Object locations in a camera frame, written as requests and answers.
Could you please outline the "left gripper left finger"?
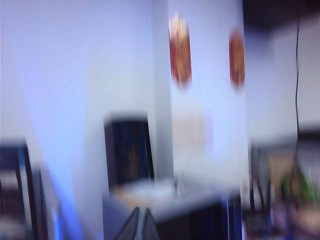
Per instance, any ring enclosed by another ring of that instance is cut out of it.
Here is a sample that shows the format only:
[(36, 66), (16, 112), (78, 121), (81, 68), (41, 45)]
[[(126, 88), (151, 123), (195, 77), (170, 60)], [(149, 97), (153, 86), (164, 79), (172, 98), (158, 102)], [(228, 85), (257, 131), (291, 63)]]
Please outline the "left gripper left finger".
[(140, 216), (140, 208), (136, 207), (130, 214), (129, 218), (125, 221), (124, 225), (122, 226), (119, 232), (120, 240), (135, 239), (138, 231), (139, 216)]

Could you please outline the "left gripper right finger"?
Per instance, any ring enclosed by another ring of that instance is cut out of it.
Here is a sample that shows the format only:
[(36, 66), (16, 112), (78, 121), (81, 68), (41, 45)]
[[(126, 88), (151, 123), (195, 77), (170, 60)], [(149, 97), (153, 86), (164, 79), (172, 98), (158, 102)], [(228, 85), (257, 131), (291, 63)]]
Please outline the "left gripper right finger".
[(155, 220), (149, 208), (146, 208), (145, 216), (144, 216), (144, 239), (145, 240), (160, 239)]

